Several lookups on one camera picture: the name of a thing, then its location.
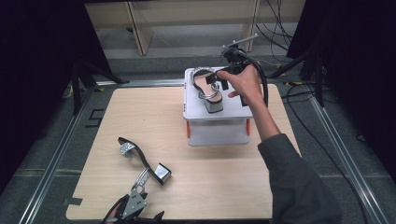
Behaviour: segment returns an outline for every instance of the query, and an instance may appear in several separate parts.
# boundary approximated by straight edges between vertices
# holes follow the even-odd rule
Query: wooden table
[[[297,144],[275,85],[269,85],[269,108],[281,132]],[[246,145],[191,147],[183,119],[183,87],[115,90],[82,171],[66,216],[102,219],[145,168],[123,158],[119,137],[135,142],[155,169],[172,171],[164,186],[153,177],[146,184],[148,205],[141,217],[165,211],[164,219],[270,218],[272,194],[268,170],[257,149],[254,120]]]

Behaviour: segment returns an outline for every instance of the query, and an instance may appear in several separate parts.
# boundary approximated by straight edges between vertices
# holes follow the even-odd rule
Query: wire
[[[265,28],[267,31],[273,33],[274,35],[285,35],[285,34],[280,34],[280,33],[274,32],[273,30],[270,30],[270,28],[268,28],[268,26],[265,25],[265,23],[263,23],[262,25],[264,26],[264,28]]]
[[[303,123],[303,121],[300,119],[300,117],[297,115],[297,112],[294,110],[294,108],[291,106],[291,102],[289,101],[289,97],[291,96],[291,90],[294,89],[295,87],[298,87],[301,85],[297,85],[297,86],[292,86],[289,90],[288,93],[286,94],[286,100],[288,102],[288,105],[291,109],[291,111],[293,112],[294,116],[297,118],[297,120],[300,121],[300,123],[303,125],[303,127],[306,129],[306,131],[314,138],[314,140],[319,144],[319,146],[323,149],[323,151],[326,153],[326,155],[328,156],[328,158],[330,159],[330,161],[332,162],[332,164],[334,165],[334,167],[338,170],[338,172],[341,174],[341,176],[345,179],[345,181],[348,183],[348,185],[350,186],[350,188],[352,189],[353,193],[355,194],[355,197],[357,198],[359,207],[361,209],[361,213],[364,219],[364,223],[368,223],[367,222],[367,216],[364,212],[364,208],[363,208],[363,204],[361,201],[361,198],[359,197],[359,193],[356,191],[356,189],[353,187],[352,183],[350,182],[350,180],[347,178],[346,174],[341,170],[340,166],[335,162],[335,160],[332,158],[332,155],[330,154],[329,150],[323,146],[319,140],[315,137],[315,135],[305,126],[305,124]]]
[[[260,31],[260,33],[262,33],[262,35],[263,35],[269,42],[271,42],[271,44],[275,44],[275,45],[277,45],[278,47],[280,47],[280,48],[282,48],[282,49],[284,49],[284,50],[288,50],[287,48],[283,47],[282,45],[276,43],[275,40],[274,40],[273,38],[268,37],[268,35],[266,35],[266,34],[260,29],[259,25],[256,24],[256,28]]]

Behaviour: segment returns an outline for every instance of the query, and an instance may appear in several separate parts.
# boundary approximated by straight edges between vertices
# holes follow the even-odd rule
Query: gray carpet
[[[265,60],[272,60],[270,56],[263,58]],[[203,65],[220,66],[225,64],[225,62],[221,63],[219,58],[216,57],[109,60],[109,63],[115,75],[132,81],[183,78],[184,70],[189,67]],[[276,70],[270,64],[264,63],[263,66],[267,74]],[[298,80],[300,68],[300,66],[297,66],[284,77],[277,80],[270,80],[270,82],[278,86],[282,96],[286,95],[290,88],[290,86],[284,85],[284,82]],[[98,81],[106,80],[100,76],[95,76],[95,78]],[[71,198],[73,195],[79,174],[88,157],[92,142],[98,130],[97,127],[87,127],[97,122],[97,120],[91,120],[90,115],[95,109],[106,111],[113,91],[113,88],[105,88],[103,91],[95,91],[92,94],[71,139],[70,145],[66,149],[58,173],[53,179],[49,191],[36,214],[35,223],[98,223],[97,221],[76,222],[68,220],[65,217],[65,211],[67,209],[65,200]],[[298,87],[293,90],[294,93],[301,91],[305,91],[305,88]],[[304,124],[315,134],[323,146],[329,150],[335,162],[342,167],[342,163],[333,149],[332,142],[309,100],[310,97],[311,95],[308,94],[292,97],[290,98],[293,102],[291,105]],[[396,221],[396,200],[394,200],[396,198],[396,186],[394,182],[388,176],[373,151],[365,143],[356,138],[359,130],[342,105],[337,103],[337,99],[330,92],[326,91],[324,98],[325,108],[331,116],[334,126],[345,141],[346,147],[353,155],[355,162],[361,168],[361,172],[373,189],[379,204],[391,223],[393,223]],[[357,199],[350,186],[334,168],[334,165],[323,152],[323,149],[307,133],[300,121],[297,120],[290,106],[286,104],[286,100],[285,108],[303,157],[318,172],[340,203],[344,212],[343,223],[362,223],[361,210],[358,207]],[[105,111],[96,111],[94,116],[102,117]],[[20,170],[15,174],[1,195],[0,223],[19,223],[40,176],[50,163],[50,159],[62,139],[64,130],[71,119],[72,112],[73,99],[72,97],[65,98],[56,114],[50,119],[46,129],[43,130],[43,136],[36,140],[29,154],[21,164]],[[367,217],[370,220],[369,223],[373,223],[368,214]]]

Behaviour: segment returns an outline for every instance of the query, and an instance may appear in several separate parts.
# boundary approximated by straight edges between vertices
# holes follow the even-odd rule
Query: metal frame
[[[313,88],[310,85],[306,85],[306,88],[308,91],[313,91]],[[332,140],[334,148],[338,153],[338,156],[340,157],[341,162],[346,169],[346,172],[349,174],[352,184],[361,196],[361,200],[373,222],[378,224],[389,223],[388,218],[386,217],[384,211],[378,203],[378,199],[375,197],[375,194],[373,193],[367,181],[364,179],[363,174],[359,170],[357,164],[354,162],[352,156],[349,154],[349,151],[343,140],[341,139],[341,136],[338,134],[337,130],[332,124],[332,121],[327,114],[326,109],[320,106],[319,102],[316,99],[311,99],[311,103],[317,111],[320,121],[322,122],[330,139]]]

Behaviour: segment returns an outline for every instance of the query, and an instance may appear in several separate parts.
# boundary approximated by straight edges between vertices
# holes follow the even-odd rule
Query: floor
[[[296,23],[284,24],[289,35],[293,35]],[[261,26],[262,31],[268,36],[272,33]],[[134,36],[124,28],[98,30],[105,55],[113,73],[121,78],[131,80],[131,83],[154,83],[167,79],[184,77],[183,71],[195,66],[224,65],[220,58],[222,46],[230,44],[233,40],[241,38],[239,25],[218,26],[182,26],[182,27],[155,27],[154,37],[151,40],[148,54],[142,56],[138,53]],[[248,54],[252,58],[262,60],[264,71],[268,74],[277,69],[277,65],[285,65],[290,59],[285,57],[286,51],[271,45],[260,31],[259,37],[254,39],[253,50]],[[287,47],[282,36],[275,35],[274,40]],[[301,66],[286,73],[275,83],[282,96],[290,89],[286,82],[299,81]],[[106,81],[101,76],[95,76],[98,82]],[[34,214],[34,223],[97,223],[92,221],[72,221],[67,219],[65,211],[73,195],[79,175],[91,149],[92,142],[97,132],[96,119],[101,118],[105,111],[111,92],[114,88],[104,86],[100,91],[94,91],[90,100],[84,107],[78,126],[73,132],[70,142],[64,149],[64,154],[56,169],[56,173],[49,183],[49,188],[44,192],[43,200],[37,206]],[[306,92],[306,87],[296,87],[292,93]],[[81,86],[83,96],[89,95]],[[332,95],[331,85],[325,87],[323,92],[325,109],[332,123],[342,136],[346,148],[369,188],[376,198],[381,211],[388,218],[389,223],[396,222],[396,186],[387,172],[376,158],[374,152],[357,138],[359,130],[353,123],[350,115]],[[73,100],[70,90],[65,90],[64,103],[50,122],[43,136],[35,142],[29,154],[20,166],[19,171],[8,183],[6,190],[0,198],[0,223],[20,223],[28,203],[40,183],[41,177],[51,164],[51,159],[63,141],[64,132],[72,119]],[[340,172],[335,168],[323,148],[306,130],[309,129],[316,139],[327,148],[334,162],[345,171],[340,157],[334,149],[331,138],[324,129],[318,111],[313,105],[312,95],[309,93],[290,97],[290,103],[284,101],[285,108],[290,118],[302,156],[314,168],[323,181],[334,193],[343,209],[343,223],[363,223],[361,210],[357,197],[347,184]],[[368,223],[376,223],[374,218],[365,211]]]

